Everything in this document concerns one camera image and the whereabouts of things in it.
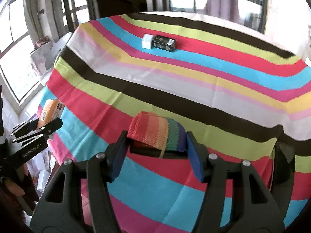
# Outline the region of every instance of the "silver bolt head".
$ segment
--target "silver bolt head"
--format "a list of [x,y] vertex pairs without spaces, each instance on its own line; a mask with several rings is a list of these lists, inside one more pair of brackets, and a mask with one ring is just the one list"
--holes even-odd
[[71,162],[72,162],[72,160],[68,158],[68,159],[66,159],[66,160],[64,161],[64,165],[70,165]]
[[243,164],[243,166],[250,166],[251,165],[251,163],[246,159],[242,161],[242,164]]
[[100,152],[100,153],[96,154],[96,158],[98,158],[98,159],[102,159],[102,158],[105,158],[105,157],[106,157],[106,154],[103,153],[103,152]]
[[215,153],[211,153],[208,155],[209,159],[215,160],[218,158],[218,156]]

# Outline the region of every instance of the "table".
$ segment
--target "table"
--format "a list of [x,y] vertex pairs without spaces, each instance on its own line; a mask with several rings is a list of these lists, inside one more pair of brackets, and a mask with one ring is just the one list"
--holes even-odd
[[[174,38],[177,50],[143,49],[144,34]],[[38,108],[54,98],[66,105],[50,141],[57,161],[91,158],[134,115],[151,111],[175,119],[227,161],[252,161],[268,184],[278,140],[297,154],[288,226],[311,196],[311,68],[260,38],[189,16],[142,13],[80,25]],[[227,186],[221,226],[230,217]],[[120,226],[139,233],[190,232],[205,188],[188,160],[130,153],[108,186]]]

